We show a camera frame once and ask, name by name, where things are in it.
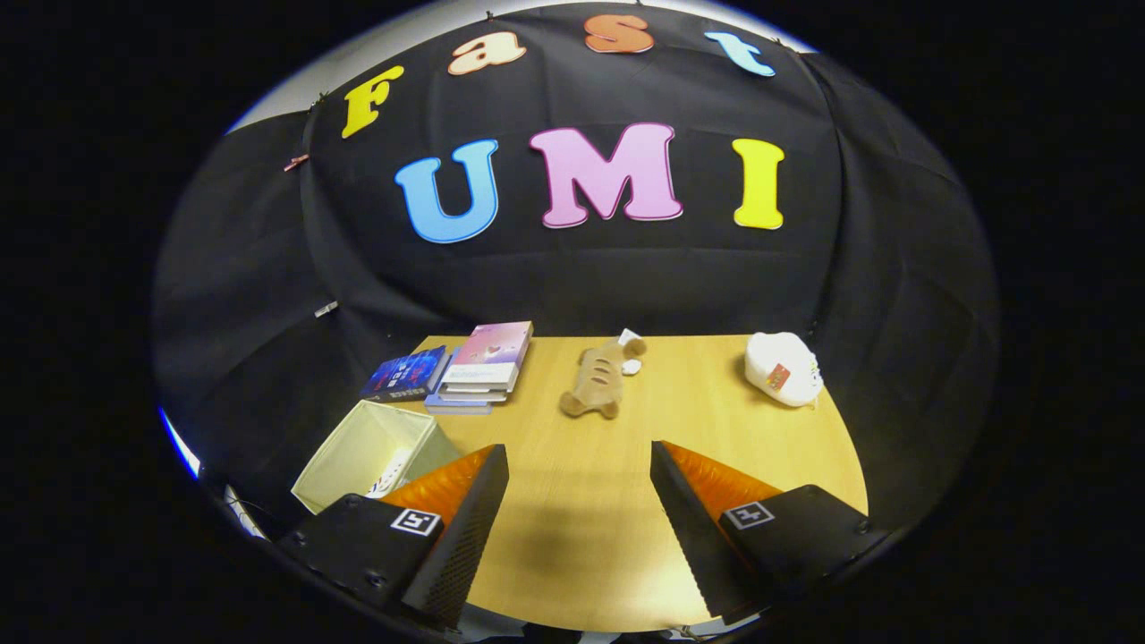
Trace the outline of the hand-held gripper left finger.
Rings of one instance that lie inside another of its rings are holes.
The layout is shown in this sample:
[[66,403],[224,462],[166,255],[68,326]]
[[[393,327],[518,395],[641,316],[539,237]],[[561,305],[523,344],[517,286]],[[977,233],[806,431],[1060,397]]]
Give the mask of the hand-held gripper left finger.
[[276,547],[360,607],[445,631],[461,620],[508,482],[505,446],[487,445],[381,498],[344,494]]

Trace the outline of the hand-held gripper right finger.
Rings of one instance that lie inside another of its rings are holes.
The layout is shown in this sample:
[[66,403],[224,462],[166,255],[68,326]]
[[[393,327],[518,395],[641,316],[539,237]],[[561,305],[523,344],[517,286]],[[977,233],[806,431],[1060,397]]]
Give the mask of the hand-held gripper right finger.
[[705,607],[735,623],[843,581],[891,537],[818,485],[769,486],[655,441],[650,479]]

